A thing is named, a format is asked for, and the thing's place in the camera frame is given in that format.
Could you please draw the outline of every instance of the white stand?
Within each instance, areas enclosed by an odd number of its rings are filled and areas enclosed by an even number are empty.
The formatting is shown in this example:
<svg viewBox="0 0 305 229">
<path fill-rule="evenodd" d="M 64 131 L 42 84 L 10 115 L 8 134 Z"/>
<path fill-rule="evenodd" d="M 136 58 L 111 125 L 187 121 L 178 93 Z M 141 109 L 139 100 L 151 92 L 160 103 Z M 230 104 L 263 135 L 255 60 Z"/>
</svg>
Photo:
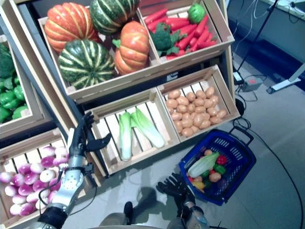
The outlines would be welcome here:
<svg viewBox="0 0 305 229">
<path fill-rule="evenodd" d="M 267 89 L 267 92 L 269 94 L 272 94 L 274 92 L 277 92 L 285 87 L 288 87 L 290 85 L 295 84 L 296 82 L 301 81 L 298 77 L 305 71 L 305 63 L 303 63 L 301 65 L 301 67 L 299 67 L 298 70 L 296 70 L 296 72 L 288 79 L 288 80 L 284 80 L 280 83 L 277 83 L 276 85 L 273 85 L 271 87 L 269 87 Z"/>
</svg>

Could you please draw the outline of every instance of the basket handle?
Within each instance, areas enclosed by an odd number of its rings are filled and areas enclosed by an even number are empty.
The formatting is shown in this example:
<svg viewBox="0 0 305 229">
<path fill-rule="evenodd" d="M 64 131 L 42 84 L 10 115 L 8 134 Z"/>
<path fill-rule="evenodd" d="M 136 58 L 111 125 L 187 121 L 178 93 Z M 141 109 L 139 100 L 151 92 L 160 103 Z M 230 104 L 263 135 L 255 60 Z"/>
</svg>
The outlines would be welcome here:
<svg viewBox="0 0 305 229">
<path fill-rule="evenodd" d="M 253 140 L 254 140 L 254 137 L 249 134 L 248 132 L 246 132 L 245 130 L 243 130 L 242 128 L 238 127 L 238 126 L 234 126 L 230 131 L 229 133 L 231 134 L 232 131 L 236 129 L 236 130 L 239 130 L 240 132 L 242 132 L 244 135 L 246 135 L 250 140 L 246 143 L 246 145 L 248 146 Z"/>
</svg>

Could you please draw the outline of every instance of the shopping basket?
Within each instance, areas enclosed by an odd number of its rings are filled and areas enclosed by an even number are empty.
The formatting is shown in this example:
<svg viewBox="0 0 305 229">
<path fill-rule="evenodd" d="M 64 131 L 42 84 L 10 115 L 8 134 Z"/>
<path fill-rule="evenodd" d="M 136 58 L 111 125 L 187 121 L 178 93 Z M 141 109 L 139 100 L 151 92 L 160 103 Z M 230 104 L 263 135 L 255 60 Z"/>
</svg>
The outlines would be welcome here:
<svg viewBox="0 0 305 229">
<path fill-rule="evenodd" d="M 245 143 L 234 136 L 232 134 L 234 129 L 247 135 L 250 138 L 249 142 Z M 195 194 L 195 197 L 213 202 L 219 206 L 224 202 L 226 203 L 256 163 L 256 158 L 248 147 L 252 141 L 253 136 L 235 126 L 229 133 L 212 130 L 194 146 L 180 161 L 179 167 L 185 182 Z M 227 163 L 224 165 L 226 173 L 222 175 L 219 181 L 213 183 L 209 188 L 205 188 L 203 193 L 191 184 L 186 172 L 195 161 L 202 157 L 206 149 L 224 155 L 227 158 Z"/>
</svg>

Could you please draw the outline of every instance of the orange pumpkin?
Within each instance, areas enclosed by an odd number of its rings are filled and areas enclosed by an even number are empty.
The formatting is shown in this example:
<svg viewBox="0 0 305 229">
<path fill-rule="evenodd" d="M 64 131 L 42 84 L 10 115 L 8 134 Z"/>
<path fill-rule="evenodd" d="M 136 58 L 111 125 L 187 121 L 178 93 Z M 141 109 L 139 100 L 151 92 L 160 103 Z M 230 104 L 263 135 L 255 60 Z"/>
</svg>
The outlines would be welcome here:
<svg viewBox="0 0 305 229">
<path fill-rule="evenodd" d="M 115 52 L 115 66 L 121 75 L 144 68 L 149 52 L 148 32 L 136 21 L 124 25 L 120 46 Z"/>
<path fill-rule="evenodd" d="M 63 50 L 66 42 L 75 39 L 89 39 L 96 42 L 99 40 L 89 10 L 73 2 L 55 5 L 49 9 L 44 30 L 49 44 L 57 52 Z"/>
</svg>

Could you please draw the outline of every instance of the broccoli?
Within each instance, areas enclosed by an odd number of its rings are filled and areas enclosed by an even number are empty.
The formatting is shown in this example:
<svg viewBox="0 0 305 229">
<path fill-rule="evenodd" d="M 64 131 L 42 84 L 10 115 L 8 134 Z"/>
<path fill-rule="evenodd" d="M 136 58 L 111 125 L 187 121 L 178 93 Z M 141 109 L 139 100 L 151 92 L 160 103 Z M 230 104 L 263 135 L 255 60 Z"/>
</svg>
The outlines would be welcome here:
<svg viewBox="0 0 305 229">
<path fill-rule="evenodd" d="M 156 32 L 150 31 L 152 41 L 158 51 L 158 55 L 169 55 L 171 53 L 178 53 L 179 48 L 174 46 L 177 41 L 185 35 L 180 36 L 180 30 L 171 35 L 170 26 L 164 23 L 158 23 Z"/>
</svg>

